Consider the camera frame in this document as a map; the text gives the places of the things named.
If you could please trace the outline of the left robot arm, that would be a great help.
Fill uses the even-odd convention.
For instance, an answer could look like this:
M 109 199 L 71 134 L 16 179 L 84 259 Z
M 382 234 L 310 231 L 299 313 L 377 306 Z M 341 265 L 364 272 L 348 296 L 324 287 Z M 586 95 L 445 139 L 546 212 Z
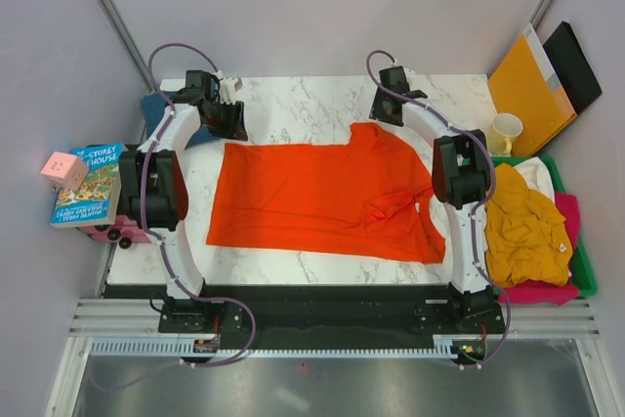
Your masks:
M 203 332 L 214 321 L 214 309 L 199 300 L 204 278 L 192 258 L 185 219 L 188 189 L 180 156 L 201 128 L 214 138 L 246 142 L 244 103 L 237 98 L 242 80 L 220 71 L 190 70 L 185 86 L 169 96 L 162 117 L 146 140 L 119 158 L 120 207 L 160 251 L 167 275 L 167 295 L 192 299 L 180 314 L 193 332 Z

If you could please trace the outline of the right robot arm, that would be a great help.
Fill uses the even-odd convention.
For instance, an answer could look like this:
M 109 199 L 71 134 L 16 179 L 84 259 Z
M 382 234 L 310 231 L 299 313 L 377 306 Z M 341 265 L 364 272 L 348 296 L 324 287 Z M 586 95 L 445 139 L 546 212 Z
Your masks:
M 449 223 L 452 287 L 461 295 L 485 291 L 490 283 L 484 260 L 484 204 L 495 172 L 484 133 L 454 126 L 427 96 L 410 87 L 400 65 L 380 70 L 372 80 L 377 91 L 369 117 L 407 127 L 432 148 L 432 187 Z

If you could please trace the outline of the orange t-shirt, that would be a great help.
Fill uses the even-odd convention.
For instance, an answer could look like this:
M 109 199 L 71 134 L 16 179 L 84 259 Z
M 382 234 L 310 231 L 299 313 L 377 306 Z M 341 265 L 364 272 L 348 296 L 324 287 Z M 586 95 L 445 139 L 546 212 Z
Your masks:
M 344 145 L 227 144 L 206 242 L 439 264 L 433 195 L 416 150 L 373 122 Z

